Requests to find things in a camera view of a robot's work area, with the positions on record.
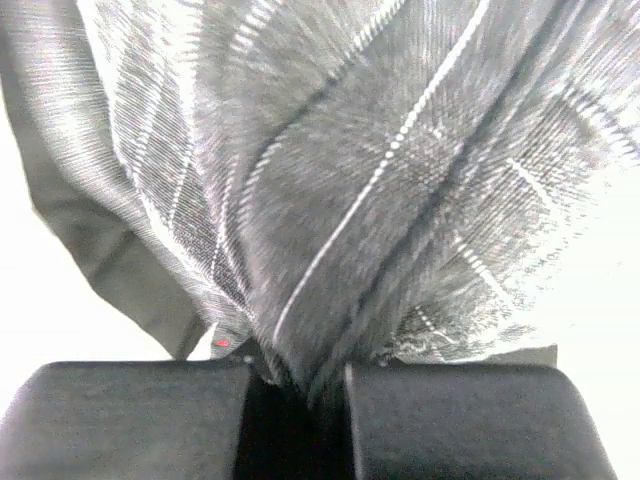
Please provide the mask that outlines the black pinstripe shirt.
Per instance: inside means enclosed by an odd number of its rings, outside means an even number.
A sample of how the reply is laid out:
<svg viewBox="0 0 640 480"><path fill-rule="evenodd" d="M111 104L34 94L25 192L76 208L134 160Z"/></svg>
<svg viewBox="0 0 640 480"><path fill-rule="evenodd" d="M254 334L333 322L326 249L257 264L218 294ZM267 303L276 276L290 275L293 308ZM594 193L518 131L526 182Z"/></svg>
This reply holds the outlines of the black pinstripe shirt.
<svg viewBox="0 0 640 480"><path fill-rule="evenodd" d="M63 177L308 395L550 343L639 175L635 1L5 1Z"/></svg>

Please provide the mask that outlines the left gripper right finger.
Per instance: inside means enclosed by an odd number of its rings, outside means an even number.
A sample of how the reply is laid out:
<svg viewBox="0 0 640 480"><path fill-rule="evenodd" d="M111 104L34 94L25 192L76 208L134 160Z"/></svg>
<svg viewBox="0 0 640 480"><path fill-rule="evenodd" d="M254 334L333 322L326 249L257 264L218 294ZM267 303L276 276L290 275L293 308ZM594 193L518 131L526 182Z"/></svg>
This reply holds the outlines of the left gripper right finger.
<svg viewBox="0 0 640 480"><path fill-rule="evenodd" d="M345 369L358 479L613 479L569 378L536 365Z"/></svg>

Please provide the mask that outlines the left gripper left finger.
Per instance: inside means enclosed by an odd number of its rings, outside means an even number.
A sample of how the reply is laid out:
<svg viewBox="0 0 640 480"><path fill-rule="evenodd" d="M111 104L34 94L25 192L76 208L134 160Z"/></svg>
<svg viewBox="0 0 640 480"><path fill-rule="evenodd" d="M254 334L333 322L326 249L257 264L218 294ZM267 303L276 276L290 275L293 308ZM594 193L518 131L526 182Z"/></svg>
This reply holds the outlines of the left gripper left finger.
<svg viewBox="0 0 640 480"><path fill-rule="evenodd" d="M230 479L250 370L237 362L61 362L1 421L4 479Z"/></svg>

